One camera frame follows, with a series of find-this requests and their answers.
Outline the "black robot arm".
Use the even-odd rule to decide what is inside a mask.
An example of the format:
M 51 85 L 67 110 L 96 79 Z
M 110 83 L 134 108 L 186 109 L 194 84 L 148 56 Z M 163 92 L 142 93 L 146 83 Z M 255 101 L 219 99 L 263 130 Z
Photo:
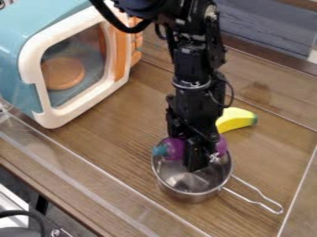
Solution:
M 219 11 L 212 0 L 110 0 L 112 6 L 142 22 L 123 24 L 104 0 L 88 0 L 110 24 L 126 33 L 155 26 L 156 35 L 167 41 L 175 67 L 175 93 L 166 97 L 167 132 L 184 142 L 183 165 L 194 172 L 208 165 L 219 133 L 215 126 L 223 115 L 225 46 Z

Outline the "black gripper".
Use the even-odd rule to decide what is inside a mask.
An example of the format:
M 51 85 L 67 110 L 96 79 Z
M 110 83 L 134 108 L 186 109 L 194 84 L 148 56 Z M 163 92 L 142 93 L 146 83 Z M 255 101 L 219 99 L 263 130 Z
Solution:
M 183 165 L 188 172 L 204 168 L 208 156 L 215 152 L 219 141 L 215 121 L 223 115 L 225 84 L 223 79 L 204 82 L 172 80 L 175 94 L 166 97 L 167 133 L 172 138 L 187 139 Z

